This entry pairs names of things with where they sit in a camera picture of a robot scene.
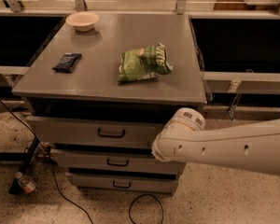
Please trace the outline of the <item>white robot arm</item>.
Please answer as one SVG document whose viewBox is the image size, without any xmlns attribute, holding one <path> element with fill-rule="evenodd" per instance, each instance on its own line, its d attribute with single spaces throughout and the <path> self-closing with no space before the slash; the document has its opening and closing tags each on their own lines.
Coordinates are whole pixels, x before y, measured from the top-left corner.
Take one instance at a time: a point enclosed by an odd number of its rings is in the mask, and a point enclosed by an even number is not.
<svg viewBox="0 0 280 224">
<path fill-rule="evenodd" d="M 204 117 L 180 108 L 152 144 L 159 161 L 180 161 L 280 175 L 280 119 L 207 131 Z"/>
</svg>

